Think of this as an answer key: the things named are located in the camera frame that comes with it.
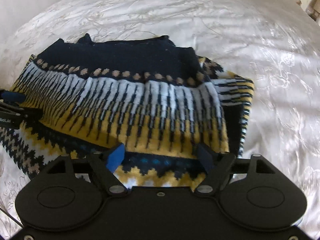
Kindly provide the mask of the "navy yellow patterned knit sweater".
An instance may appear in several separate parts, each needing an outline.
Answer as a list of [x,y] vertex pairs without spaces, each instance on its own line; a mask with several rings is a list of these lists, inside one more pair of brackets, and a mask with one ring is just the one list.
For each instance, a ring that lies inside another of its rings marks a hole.
[[122,143],[115,175],[128,187],[196,188],[206,171],[194,148],[242,153],[254,84],[176,46],[146,40],[57,40],[30,57],[5,103],[1,146],[34,178],[62,154],[84,158]]

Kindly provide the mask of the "white embroidered bedspread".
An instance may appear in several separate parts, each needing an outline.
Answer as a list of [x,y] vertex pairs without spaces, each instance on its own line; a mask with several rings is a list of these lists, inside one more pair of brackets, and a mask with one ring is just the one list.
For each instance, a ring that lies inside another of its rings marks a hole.
[[294,0],[61,0],[1,42],[1,87],[59,38],[168,35],[255,84],[244,156],[259,153],[306,194],[319,237],[319,26]]

